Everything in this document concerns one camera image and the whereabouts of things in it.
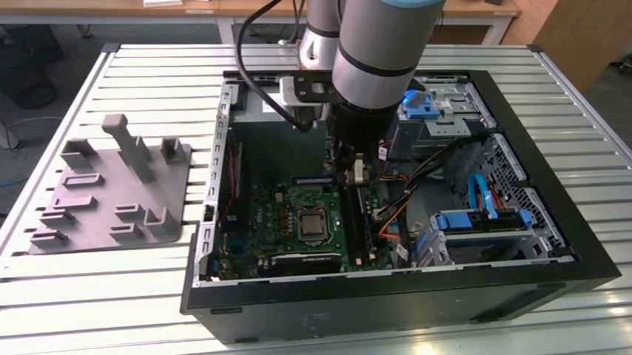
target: motherboard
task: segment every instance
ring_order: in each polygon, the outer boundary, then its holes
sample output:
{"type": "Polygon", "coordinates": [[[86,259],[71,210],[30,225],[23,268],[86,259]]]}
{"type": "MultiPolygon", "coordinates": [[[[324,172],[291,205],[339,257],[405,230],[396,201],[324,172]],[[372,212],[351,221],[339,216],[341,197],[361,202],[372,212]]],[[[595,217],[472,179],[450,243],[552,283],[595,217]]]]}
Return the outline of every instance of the motherboard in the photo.
{"type": "MultiPolygon", "coordinates": [[[[372,224],[380,206],[373,187],[361,189],[361,198],[363,217],[372,224]]],[[[329,185],[253,185],[249,228],[225,235],[225,276],[292,276],[312,273],[313,267],[324,273],[392,268],[391,247],[377,233],[368,235],[369,261],[351,260],[339,200],[339,190],[329,185]]]]}

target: metal work surface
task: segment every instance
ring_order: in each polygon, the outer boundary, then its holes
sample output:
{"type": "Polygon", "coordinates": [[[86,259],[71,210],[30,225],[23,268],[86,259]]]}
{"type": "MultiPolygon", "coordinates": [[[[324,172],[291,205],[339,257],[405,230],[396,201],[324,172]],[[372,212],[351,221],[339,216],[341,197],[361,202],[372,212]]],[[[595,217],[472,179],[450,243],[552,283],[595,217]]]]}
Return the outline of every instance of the metal work surface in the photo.
{"type": "MultiPolygon", "coordinates": [[[[297,69],[297,50],[245,48],[250,69],[297,69]]],[[[233,47],[128,45],[103,53],[0,230],[0,353],[551,354],[632,348],[632,155],[546,55],[524,47],[430,46],[421,69],[488,70],[623,276],[512,322],[226,347],[180,313],[189,241],[204,205],[222,71],[233,47]],[[130,251],[31,256],[62,176],[63,144],[116,141],[105,112],[125,113],[148,145],[192,145],[181,239],[130,251]]]]}

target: green circuit board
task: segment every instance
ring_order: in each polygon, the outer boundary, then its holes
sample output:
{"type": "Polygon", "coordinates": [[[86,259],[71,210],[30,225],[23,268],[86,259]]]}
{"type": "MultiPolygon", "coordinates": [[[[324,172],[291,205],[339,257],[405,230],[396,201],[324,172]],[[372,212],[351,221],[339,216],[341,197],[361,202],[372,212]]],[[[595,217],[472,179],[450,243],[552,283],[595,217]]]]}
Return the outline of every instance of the green circuit board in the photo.
{"type": "MultiPolygon", "coordinates": [[[[363,189],[367,210],[379,207],[372,187],[363,189]]],[[[234,255],[232,269],[237,278],[258,277],[257,263],[281,254],[337,253],[343,255],[345,271],[384,270],[392,268],[392,252],[387,243],[376,246],[375,258],[364,265],[351,262],[337,189],[323,185],[252,187],[249,231],[242,237],[230,237],[244,243],[244,254],[234,255]],[[301,214],[319,211],[324,215],[325,238],[319,241],[301,239],[301,214]]]]}

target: wooden desk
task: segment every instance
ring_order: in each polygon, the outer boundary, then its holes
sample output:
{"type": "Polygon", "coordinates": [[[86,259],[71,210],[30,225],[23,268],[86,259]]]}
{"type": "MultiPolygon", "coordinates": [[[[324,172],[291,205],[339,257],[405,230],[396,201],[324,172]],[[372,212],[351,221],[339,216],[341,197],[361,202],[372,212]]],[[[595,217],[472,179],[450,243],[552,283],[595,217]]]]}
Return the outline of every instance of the wooden desk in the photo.
{"type": "Polygon", "coordinates": [[[142,0],[2,0],[0,23],[9,16],[196,16],[214,14],[220,1],[188,1],[185,5],[145,8],[142,0]]]}
{"type": "MultiPolygon", "coordinates": [[[[244,23],[267,3],[268,0],[188,0],[181,6],[145,8],[142,0],[0,0],[0,24],[217,24],[222,43],[232,44],[234,24],[244,23]]],[[[520,12],[514,0],[506,0],[503,6],[483,0],[448,0],[443,35],[452,35],[452,25],[482,27],[483,44],[500,44],[520,12]]],[[[295,23],[292,0],[284,0],[258,23],[295,23]]]]}
{"type": "MultiPolygon", "coordinates": [[[[217,15],[221,27],[222,43],[234,43],[233,25],[242,24],[248,16],[254,13],[268,0],[220,0],[217,15]]],[[[483,34],[476,44],[500,44],[507,28],[515,17],[520,16],[522,10],[515,5],[514,0],[504,0],[502,6],[486,3],[484,0],[447,0],[444,6],[443,24],[450,27],[443,30],[440,37],[450,38],[456,34],[454,25],[470,26],[470,33],[462,33],[464,39],[476,36],[476,32],[483,34]]],[[[288,24],[295,23],[293,0],[284,0],[268,14],[257,21],[261,24],[288,24]]],[[[450,44],[438,38],[435,43],[450,44]]]]}
{"type": "MultiPolygon", "coordinates": [[[[218,15],[249,16],[269,1],[268,0],[218,0],[218,15]]],[[[444,6],[446,17],[482,17],[482,16],[519,16],[520,8],[514,0],[504,0],[502,6],[486,3],[484,0],[447,0],[444,6]]],[[[284,0],[267,16],[295,16],[293,1],[284,0]]]]}

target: blue latch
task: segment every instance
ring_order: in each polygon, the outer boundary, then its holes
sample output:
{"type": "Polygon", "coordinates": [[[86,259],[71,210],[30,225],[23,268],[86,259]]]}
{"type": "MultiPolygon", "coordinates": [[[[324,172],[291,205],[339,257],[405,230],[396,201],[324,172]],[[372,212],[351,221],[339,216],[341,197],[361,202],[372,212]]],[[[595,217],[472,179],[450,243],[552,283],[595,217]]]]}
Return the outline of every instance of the blue latch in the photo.
{"type": "Polygon", "coordinates": [[[442,112],[435,108],[432,97],[434,94],[430,92],[424,103],[419,103],[419,93],[420,91],[409,90],[404,96],[404,106],[407,110],[407,118],[409,120],[434,120],[442,116],[442,112]]]}
{"type": "Polygon", "coordinates": [[[520,216],[523,217],[524,224],[530,227],[534,224],[532,213],[527,209],[522,209],[520,216]]]}
{"type": "Polygon", "coordinates": [[[427,242],[427,233],[419,238],[417,245],[415,246],[415,255],[419,254],[419,251],[423,249],[424,243],[427,242]]]}
{"type": "Polygon", "coordinates": [[[470,229],[472,228],[471,217],[467,212],[447,212],[443,214],[448,220],[451,229],[470,229]]]}
{"type": "Polygon", "coordinates": [[[448,229],[448,221],[446,220],[446,217],[443,214],[438,216],[438,225],[440,230],[448,229]]]}

